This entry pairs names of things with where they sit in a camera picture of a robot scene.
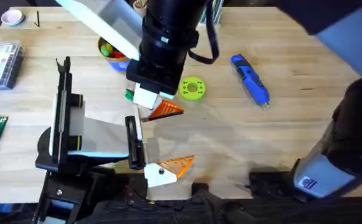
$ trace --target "white sticker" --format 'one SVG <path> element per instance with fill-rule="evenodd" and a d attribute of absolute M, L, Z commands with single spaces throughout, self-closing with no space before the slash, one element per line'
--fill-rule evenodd
<path fill-rule="evenodd" d="M 311 188 L 313 186 L 315 186 L 315 184 L 317 184 L 318 182 L 314 179 L 311 179 L 309 177 L 303 177 L 301 178 L 301 180 L 298 182 L 298 185 L 304 189 L 307 190 L 311 190 Z"/>

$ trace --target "clear plastic case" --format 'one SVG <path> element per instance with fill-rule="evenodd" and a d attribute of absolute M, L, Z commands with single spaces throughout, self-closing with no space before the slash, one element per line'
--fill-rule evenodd
<path fill-rule="evenodd" d="M 13 88 L 22 59 L 19 41 L 0 42 L 0 90 Z"/>

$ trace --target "bowl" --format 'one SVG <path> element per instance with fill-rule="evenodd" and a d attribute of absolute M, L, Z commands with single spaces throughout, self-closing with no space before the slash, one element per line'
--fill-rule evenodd
<path fill-rule="evenodd" d="M 2 23 L 9 26 L 18 25 L 23 21 L 23 19 L 24 19 L 23 13 L 17 9 L 8 10 L 1 16 Z"/>

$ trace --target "colorful bowl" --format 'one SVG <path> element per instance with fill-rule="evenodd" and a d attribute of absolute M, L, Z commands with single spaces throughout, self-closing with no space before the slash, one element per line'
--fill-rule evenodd
<path fill-rule="evenodd" d="M 103 44 L 106 44 L 107 41 L 103 38 L 99 38 L 98 40 L 98 50 L 100 52 L 100 54 L 105 57 L 106 61 L 116 70 L 119 72 L 125 72 L 126 71 L 126 67 L 128 66 L 128 64 L 130 63 L 130 59 L 128 59 L 127 57 L 122 57 L 122 58 L 113 58 L 113 57 L 107 57 L 104 54 L 102 54 L 102 52 L 100 51 L 100 47 Z"/>

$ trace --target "orange plastic piece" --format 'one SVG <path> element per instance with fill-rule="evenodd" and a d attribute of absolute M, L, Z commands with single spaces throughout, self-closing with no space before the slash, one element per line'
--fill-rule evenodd
<path fill-rule="evenodd" d="M 183 113 L 182 107 L 168 101 L 162 100 L 161 104 L 154 110 L 154 112 L 149 116 L 149 119 L 161 117 L 161 116 L 171 116 L 178 115 Z"/>
<path fill-rule="evenodd" d="M 194 159 L 194 155 L 168 159 L 166 161 L 157 162 L 156 164 L 169 170 L 176 175 L 176 178 L 182 177 L 189 169 Z"/>

